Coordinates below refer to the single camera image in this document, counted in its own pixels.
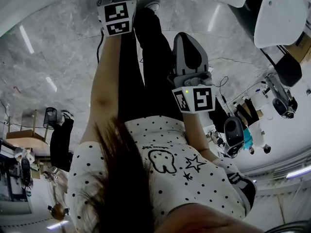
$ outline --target white polka dot shirt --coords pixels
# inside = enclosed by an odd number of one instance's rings
[[[255,185],[240,174],[231,159],[211,163],[187,145],[183,122],[151,116],[126,122],[126,126],[143,161],[152,167],[156,224],[174,208],[188,203],[206,205],[238,219],[250,211]],[[92,186],[95,180],[91,174],[105,175],[104,158],[98,143],[85,142],[74,151],[68,181],[69,214],[77,228],[86,221],[90,227],[96,224],[91,211],[82,213],[87,203],[82,192],[90,195],[97,192]]]

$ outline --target fluorescent light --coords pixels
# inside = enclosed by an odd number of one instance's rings
[[[56,85],[54,85],[53,81],[51,80],[50,77],[46,77],[45,78],[47,80],[47,82],[52,86],[53,90],[56,92],[57,91],[57,87]]]
[[[214,11],[214,14],[212,15],[212,18],[209,22],[209,25],[208,25],[208,28],[207,28],[207,31],[211,32],[213,27],[214,27],[214,24],[215,24],[215,20],[216,20],[216,16],[219,12],[219,9],[220,9],[220,4],[217,5],[215,11]]]
[[[30,40],[29,40],[29,38],[28,38],[28,36],[26,34],[26,31],[25,31],[23,25],[20,25],[19,29],[20,29],[21,35],[23,36],[24,41],[25,41],[25,43],[26,43],[26,45],[28,47],[29,52],[30,53],[34,53],[35,51],[33,49],[33,46],[30,43]]]
[[[298,171],[289,173],[289,174],[286,176],[286,178],[287,178],[287,179],[293,178],[293,177],[296,177],[296,176],[298,176],[298,175],[308,173],[308,172],[310,172],[310,171],[311,171],[311,166],[307,166],[307,167],[302,168],[302,169],[300,169],[300,170],[298,170]]]
[[[54,229],[56,229],[56,228],[58,228],[58,227],[60,227],[62,225],[67,224],[67,223],[68,223],[68,221],[64,220],[64,221],[61,221],[60,223],[56,223],[56,224],[53,224],[51,226],[48,226],[47,229],[54,230]]]

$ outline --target marble floor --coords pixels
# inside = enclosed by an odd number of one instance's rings
[[[46,107],[67,109],[75,116],[71,150],[78,144],[89,115],[96,49],[101,39],[96,1],[63,0],[52,4],[0,38],[0,99],[11,122],[31,126],[30,111],[37,109],[37,125],[42,127]],[[197,39],[213,67],[213,83],[219,85],[224,76],[229,77],[222,87],[227,101],[256,83],[269,69],[269,62],[226,4],[215,0],[159,1],[157,15],[171,47],[180,31]],[[25,33],[30,48],[25,43]],[[140,47],[137,48],[141,58]],[[6,119],[4,112],[1,106],[1,122]],[[14,125],[11,130],[19,128]],[[44,135],[44,129],[37,132]]]

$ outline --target woman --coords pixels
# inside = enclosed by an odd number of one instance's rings
[[[79,232],[261,232],[236,220],[251,209],[252,181],[210,152],[198,115],[179,112],[156,8],[134,21],[145,86],[134,32],[105,41],[69,173],[70,216]]]
[[[49,186],[52,194],[53,206],[48,206],[53,218],[62,221],[69,213],[66,205],[68,179],[66,172],[55,168],[54,166],[44,171],[46,179],[49,180]]]

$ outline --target black pants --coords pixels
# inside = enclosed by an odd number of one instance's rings
[[[249,115],[247,111],[240,104],[237,106],[237,110],[246,119],[248,126],[251,126],[254,122],[259,121],[259,117],[257,115],[256,109],[253,106],[252,101],[250,99],[245,99],[245,103],[251,115]]]
[[[219,133],[225,133],[224,125],[225,125],[226,120],[229,118],[229,116],[225,112],[225,110],[222,108],[217,98],[215,101],[215,110],[210,111],[208,115],[209,115],[209,118],[213,121],[216,130]]]
[[[62,126],[54,124],[50,152],[51,164],[69,172],[72,156],[69,154],[70,134],[73,127],[72,119],[65,119]]]
[[[240,120],[240,122],[241,122],[241,124],[242,124],[243,130],[246,130],[247,126],[244,124],[242,118],[240,118],[240,116],[239,116],[239,114],[238,114],[238,111],[235,111],[234,116],[237,117],[237,118]]]
[[[142,48],[143,83],[137,58],[134,31],[123,34],[119,66],[119,119],[123,122],[150,116],[182,120],[174,87],[167,76],[174,68],[173,52],[162,34],[159,18],[151,9],[137,12],[136,37]]]

